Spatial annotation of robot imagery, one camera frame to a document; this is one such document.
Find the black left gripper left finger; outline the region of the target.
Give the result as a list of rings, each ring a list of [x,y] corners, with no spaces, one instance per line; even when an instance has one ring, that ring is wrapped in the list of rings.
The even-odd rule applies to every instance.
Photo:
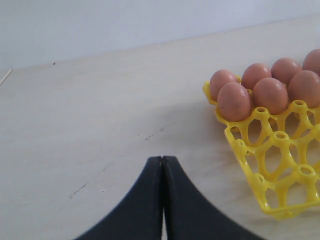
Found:
[[[160,240],[163,206],[162,158],[147,159],[138,179],[120,203],[78,240]]]

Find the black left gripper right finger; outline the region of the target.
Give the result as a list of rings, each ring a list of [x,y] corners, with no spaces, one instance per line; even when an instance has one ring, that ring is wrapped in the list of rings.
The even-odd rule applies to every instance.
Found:
[[[212,205],[175,156],[162,157],[162,205],[169,240],[259,240]]]

